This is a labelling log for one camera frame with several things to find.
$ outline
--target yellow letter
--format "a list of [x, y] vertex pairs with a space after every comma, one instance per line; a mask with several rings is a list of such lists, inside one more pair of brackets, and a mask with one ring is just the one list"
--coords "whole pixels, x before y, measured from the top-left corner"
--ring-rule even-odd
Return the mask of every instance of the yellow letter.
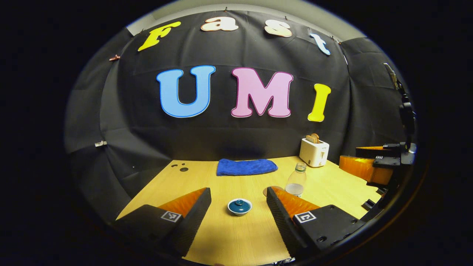
[[292, 32], [288, 30], [290, 27], [286, 22], [280, 22], [274, 19], [266, 20], [264, 30], [269, 34], [274, 34], [282, 37], [291, 37]]
[[162, 38], [166, 36], [171, 31], [170, 27], [177, 27], [179, 25], [181, 25], [181, 22], [177, 21], [177, 22], [168, 24], [166, 26], [153, 29], [152, 31], [149, 32], [149, 36], [146, 39], [145, 43], [143, 43], [143, 45], [140, 48], [138, 48], [138, 52], [146, 48], [150, 48], [151, 46], [157, 45], [159, 43], [158, 37]]
[[322, 122], [325, 118], [324, 109], [327, 96], [332, 90], [324, 84], [315, 84], [314, 89], [316, 91], [314, 108], [312, 108], [312, 112], [307, 116], [307, 119], [309, 121]]
[[220, 29], [226, 30], [226, 31], [232, 31], [232, 30], [238, 29], [238, 26], [235, 24], [234, 18], [217, 17], [217, 18], [207, 19], [205, 21], [205, 24], [202, 25], [201, 27], [201, 30], [203, 31], [216, 31]]

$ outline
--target black fabric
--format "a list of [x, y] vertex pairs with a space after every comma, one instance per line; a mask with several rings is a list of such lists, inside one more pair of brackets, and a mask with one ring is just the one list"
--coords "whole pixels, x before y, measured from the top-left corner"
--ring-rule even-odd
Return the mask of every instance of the black fabric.
[[[75, 182], [107, 222], [115, 220], [133, 194], [126, 193], [116, 178], [104, 147], [96, 148], [94, 143], [103, 140], [100, 105], [105, 79], [113, 65], [109, 59], [120, 53], [131, 38], [130, 32], [122, 29], [90, 59], [69, 95], [65, 114], [64, 145]], [[143, 182], [135, 183], [144, 186]]]
[[354, 156], [360, 146], [379, 146], [405, 141], [399, 115], [401, 95], [393, 88], [383, 63], [388, 63], [398, 79], [400, 71], [383, 51], [368, 38], [342, 42], [350, 73], [350, 122], [343, 155]]
[[[208, 18], [232, 17], [235, 31], [203, 32]], [[284, 38], [265, 32], [267, 19], [284, 21], [293, 36]], [[180, 21], [157, 45], [142, 50], [149, 32]], [[326, 42], [331, 55], [322, 53], [310, 33]], [[120, 60], [108, 59], [118, 54]], [[394, 64], [366, 38], [343, 42], [304, 25], [249, 11], [212, 11], [188, 15], [143, 31], [133, 38], [124, 29], [100, 49], [84, 68], [70, 95], [65, 145], [74, 153], [72, 164], [97, 165], [92, 152], [104, 151], [107, 176], [80, 177], [81, 190], [96, 204], [97, 211], [115, 218], [123, 202], [134, 197], [171, 160], [254, 160], [295, 156], [300, 139], [317, 133], [330, 144], [328, 159], [338, 163], [340, 155], [352, 155], [356, 147], [404, 140], [398, 113], [400, 95], [392, 88], [382, 63]], [[161, 107], [156, 76], [181, 69], [179, 99], [195, 100], [195, 77], [190, 69], [216, 67], [210, 77], [210, 104], [195, 117], [175, 118]], [[236, 118], [237, 67], [254, 68], [266, 86], [275, 72], [293, 75], [289, 91], [291, 115], [285, 118], [259, 116]], [[323, 122], [308, 121], [316, 92], [314, 84], [331, 88]], [[94, 143], [107, 141], [106, 146]], [[108, 182], [120, 192], [110, 206], [96, 202], [87, 193], [95, 183]]]
[[84, 148], [73, 152], [70, 161], [80, 192], [104, 221], [114, 221], [131, 198], [117, 182], [105, 152]]

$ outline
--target bottle cap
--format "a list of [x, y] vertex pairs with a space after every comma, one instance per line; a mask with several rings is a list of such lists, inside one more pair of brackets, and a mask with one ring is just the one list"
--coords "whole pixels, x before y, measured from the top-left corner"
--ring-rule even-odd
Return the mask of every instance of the bottle cap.
[[305, 171], [306, 171], [306, 166], [307, 166], [306, 163], [304, 163], [304, 162], [298, 162], [298, 163], [296, 164], [296, 171], [297, 171], [297, 172], [305, 172]]

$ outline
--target water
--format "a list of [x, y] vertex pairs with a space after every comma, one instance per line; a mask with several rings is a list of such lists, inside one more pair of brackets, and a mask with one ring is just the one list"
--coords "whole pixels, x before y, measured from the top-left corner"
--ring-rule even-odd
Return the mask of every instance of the water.
[[293, 194], [294, 196], [300, 197], [300, 195], [304, 191], [304, 187], [300, 184], [288, 184], [286, 186], [286, 191], [288, 193]]

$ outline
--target clip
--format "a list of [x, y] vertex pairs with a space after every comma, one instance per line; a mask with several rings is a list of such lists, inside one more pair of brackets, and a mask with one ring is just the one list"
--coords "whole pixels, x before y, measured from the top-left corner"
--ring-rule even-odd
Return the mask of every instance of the clip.
[[389, 77], [391, 78], [391, 82], [393, 83], [394, 89], [399, 90], [396, 73], [394, 73], [394, 70], [388, 65], [388, 63], [383, 63], [383, 65], [386, 67]]
[[100, 146], [104, 146], [104, 145], [107, 145], [107, 142], [101, 141], [101, 142], [95, 143], [95, 146], [96, 146], [96, 147], [100, 147]]
[[120, 56], [116, 54], [114, 57], [110, 58], [109, 61], [116, 61], [118, 59], [120, 59]]

